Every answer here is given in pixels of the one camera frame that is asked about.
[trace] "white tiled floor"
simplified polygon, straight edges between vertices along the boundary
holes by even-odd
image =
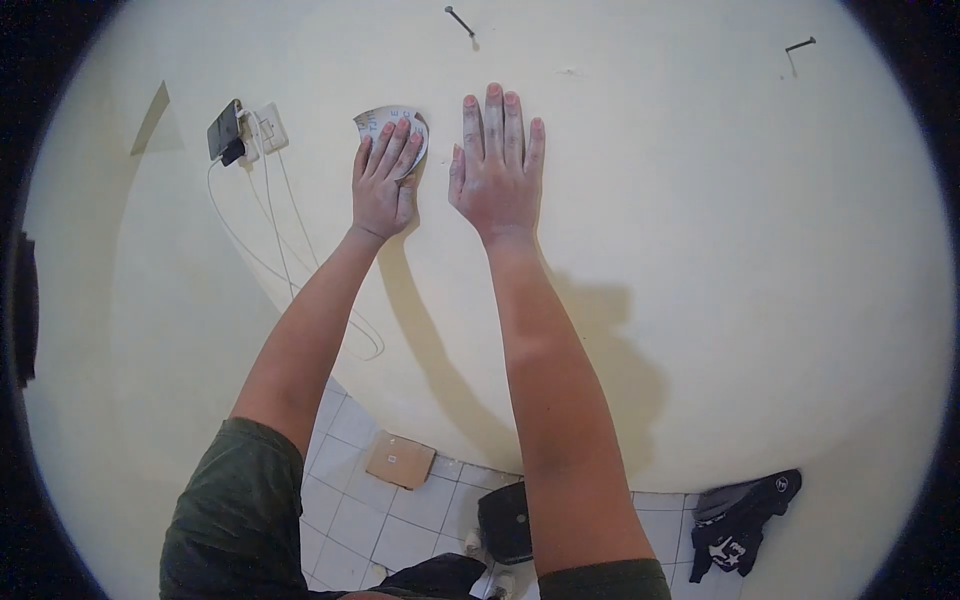
[[[477,526],[477,500],[519,480],[518,475],[465,465],[438,456],[426,483],[408,491],[365,471],[366,449],[376,424],[332,379],[327,384],[304,464],[300,524],[301,563],[314,590],[371,588],[373,565],[391,573],[444,552],[462,552]],[[737,600],[742,580],[712,568],[690,584],[690,531],[698,496],[634,492],[637,517],[663,564],[674,600]],[[515,600],[537,600],[532,563],[492,569],[471,593],[486,598],[492,576],[509,568]]]

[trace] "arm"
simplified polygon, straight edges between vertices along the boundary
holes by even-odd
[[[353,164],[353,225],[307,281],[260,350],[231,417],[263,423],[305,456],[324,385],[340,351],[360,284],[377,251],[413,218],[413,164],[423,141],[410,122],[384,126],[376,145],[366,136]]]
[[[603,389],[537,253],[543,123],[531,124],[524,159],[519,98],[504,97],[498,84],[488,87],[483,122],[467,96],[450,202],[477,229],[490,261],[537,572],[654,558]]]

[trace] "dark green t-shirt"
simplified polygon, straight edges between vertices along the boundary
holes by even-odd
[[[160,558],[160,598],[323,598],[300,571],[303,459],[275,430],[228,419],[177,501]],[[400,588],[373,588],[421,600]],[[669,599],[655,560],[594,564],[540,577],[540,598]]]

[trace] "nail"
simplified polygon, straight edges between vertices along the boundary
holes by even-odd
[[[462,19],[462,18],[460,18],[459,16],[457,16],[457,13],[453,11],[453,7],[446,7],[444,10],[447,11],[447,12],[449,12],[449,13],[450,13],[450,16],[452,16],[453,18],[457,19],[457,22],[464,26],[464,29],[467,30],[467,32],[470,34],[470,37],[475,37],[475,36],[476,36],[476,34],[473,32],[473,30],[472,30],[470,27],[467,26],[467,23],[464,23],[464,19]]]
[[[797,48],[802,48],[802,47],[806,46],[807,44],[815,44],[815,43],[817,43],[817,40],[814,39],[813,36],[810,36],[810,39],[808,39],[807,41],[802,41],[802,42],[800,42],[799,44],[796,44],[796,45],[794,45],[794,46],[790,46],[789,48],[786,49],[786,51],[787,51],[787,52],[790,52],[791,50],[796,50]]]

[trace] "electrical socket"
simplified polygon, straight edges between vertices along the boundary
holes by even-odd
[[[280,113],[276,110],[276,103],[271,102],[266,107],[260,108],[254,112],[256,121],[260,127],[260,142],[263,144],[263,153],[270,154],[286,147],[290,144],[290,138],[287,137],[287,131],[283,129],[280,123]],[[256,141],[253,139],[254,119],[247,115],[245,117],[246,127],[240,131],[240,139],[243,140],[246,152],[240,157],[240,166],[246,166],[257,162],[260,159],[260,152],[256,147]]]
[[[287,131],[280,122],[280,113],[276,110],[276,103],[271,102],[266,107],[255,111],[260,122],[260,139],[263,141],[264,154],[276,152],[290,144]]]

